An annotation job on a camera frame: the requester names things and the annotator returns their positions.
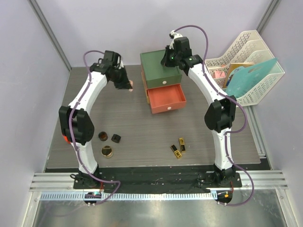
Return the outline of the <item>pink round compact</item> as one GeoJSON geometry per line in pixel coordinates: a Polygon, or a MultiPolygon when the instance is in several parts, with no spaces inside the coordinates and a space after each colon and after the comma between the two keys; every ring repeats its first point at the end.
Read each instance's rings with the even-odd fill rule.
{"type": "Polygon", "coordinates": [[[131,88],[129,89],[129,91],[132,92],[133,91],[133,82],[131,80],[129,82],[130,82],[130,85],[131,85],[131,88]]]}

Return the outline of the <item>green top drawer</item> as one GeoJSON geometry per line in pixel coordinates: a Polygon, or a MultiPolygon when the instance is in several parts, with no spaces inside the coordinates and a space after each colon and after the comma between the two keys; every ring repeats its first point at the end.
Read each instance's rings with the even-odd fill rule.
{"type": "Polygon", "coordinates": [[[146,85],[148,89],[164,87],[179,84],[182,76],[168,76],[168,77],[148,77],[146,76],[146,85]]]}

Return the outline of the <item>red drawer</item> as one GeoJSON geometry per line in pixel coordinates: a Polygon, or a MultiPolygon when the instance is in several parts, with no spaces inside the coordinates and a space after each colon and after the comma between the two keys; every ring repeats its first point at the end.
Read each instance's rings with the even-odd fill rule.
{"type": "Polygon", "coordinates": [[[153,114],[177,110],[186,106],[186,98],[180,84],[147,90],[153,114]]]}

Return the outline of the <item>black square bottle cap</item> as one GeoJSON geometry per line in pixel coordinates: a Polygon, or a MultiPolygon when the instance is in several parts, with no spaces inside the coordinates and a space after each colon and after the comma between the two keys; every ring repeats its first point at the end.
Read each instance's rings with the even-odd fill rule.
{"type": "Polygon", "coordinates": [[[120,135],[117,135],[117,134],[113,134],[111,140],[112,140],[114,143],[119,143],[120,140],[121,140],[121,136],[120,136],[120,135]]]}

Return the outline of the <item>amber small jar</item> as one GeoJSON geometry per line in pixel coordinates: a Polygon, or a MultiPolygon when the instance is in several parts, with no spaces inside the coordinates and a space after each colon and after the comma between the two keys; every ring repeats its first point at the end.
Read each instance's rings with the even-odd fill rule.
{"type": "Polygon", "coordinates": [[[108,135],[105,131],[101,131],[99,134],[98,134],[98,138],[101,140],[101,141],[106,141],[108,139],[108,135]]]}

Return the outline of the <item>gold round compact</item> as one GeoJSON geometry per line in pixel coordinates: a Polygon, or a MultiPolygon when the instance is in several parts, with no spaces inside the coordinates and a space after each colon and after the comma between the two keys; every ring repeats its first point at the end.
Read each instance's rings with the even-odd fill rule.
{"type": "Polygon", "coordinates": [[[106,158],[111,158],[113,155],[113,149],[111,146],[104,146],[101,149],[101,154],[106,158]]]}

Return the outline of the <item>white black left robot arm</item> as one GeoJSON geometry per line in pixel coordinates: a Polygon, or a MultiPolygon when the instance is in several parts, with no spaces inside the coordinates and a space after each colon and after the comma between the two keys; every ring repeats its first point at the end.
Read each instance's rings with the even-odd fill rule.
{"type": "Polygon", "coordinates": [[[82,88],[67,106],[59,108],[62,135],[72,145],[79,164],[78,173],[73,175],[77,189],[95,189],[102,183],[99,166],[93,154],[91,140],[95,127],[90,118],[91,109],[99,93],[108,82],[113,82],[116,89],[133,88],[121,55],[108,50],[102,55],[91,66],[85,66],[88,75],[82,88]]]}

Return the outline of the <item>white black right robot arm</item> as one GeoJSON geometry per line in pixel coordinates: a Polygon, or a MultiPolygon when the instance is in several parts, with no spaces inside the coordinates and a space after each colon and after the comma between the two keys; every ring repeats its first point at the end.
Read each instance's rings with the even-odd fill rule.
{"type": "Polygon", "coordinates": [[[235,97],[227,96],[210,75],[202,58],[192,54],[187,37],[180,34],[173,37],[171,44],[165,48],[161,64],[165,67],[179,67],[205,96],[209,107],[204,121],[214,139],[214,182],[220,187],[229,185],[236,174],[229,134],[235,118],[235,97]]]}

